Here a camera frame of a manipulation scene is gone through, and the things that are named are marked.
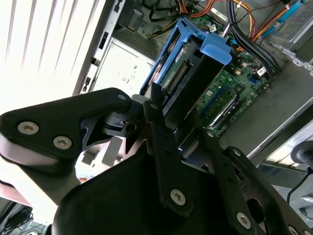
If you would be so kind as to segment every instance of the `green circuit board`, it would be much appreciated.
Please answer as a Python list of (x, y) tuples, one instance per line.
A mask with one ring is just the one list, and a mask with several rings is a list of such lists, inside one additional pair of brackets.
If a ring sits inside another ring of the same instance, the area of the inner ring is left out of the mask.
[[(209, 15), (192, 18), (191, 21), (204, 32), (215, 30), (219, 34), (223, 31), (223, 27)], [(270, 91), (267, 74), (260, 72), (262, 65), (245, 51), (238, 52), (232, 39), (229, 33), (227, 44), (231, 46), (233, 57), (230, 65), (225, 66), (213, 80), (196, 106), (203, 127), (218, 137), (242, 115), (257, 96)], [(236, 100), (233, 100), (231, 92), (235, 92)], [(230, 109), (223, 113), (217, 125), (212, 125), (231, 101), (233, 104)]]

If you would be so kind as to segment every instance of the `screw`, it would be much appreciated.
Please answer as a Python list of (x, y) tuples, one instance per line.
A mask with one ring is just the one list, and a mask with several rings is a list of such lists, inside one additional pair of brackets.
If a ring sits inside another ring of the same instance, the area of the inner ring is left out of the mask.
[(234, 149), (234, 153), (235, 153), (236, 155), (238, 155), (238, 156), (241, 155), (241, 153), (240, 153), (237, 149)]
[(39, 126), (31, 121), (24, 121), (18, 125), (18, 131), (25, 135), (34, 135), (39, 131)]
[(214, 134), (210, 131), (207, 131), (207, 134), (209, 135), (209, 137), (212, 137), (212, 138), (214, 137)]
[(150, 106), (154, 109), (157, 109), (157, 106), (155, 104), (150, 104)]
[(119, 94), (117, 97), (119, 97), (119, 98), (122, 99), (122, 100), (126, 100), (126, 97), (123, 96), (122, 94)]
[(53, 144), (59, 149), (68, 149), (72, 146), (72, 141), (66, 136), (58, 136), (54, 138)]
[(244, 213), (238, 212), (237, 220), (245, 229), (251, 229), (251, 222)]
[(185, 195), (179, 189), (173, 189), (171, 191), (172, 200), (179, 206), (183, 206), (186, 203)]
[(298, 232), (292, 226), (288, 226), (288, 228), (292, 235), (299, 235)]

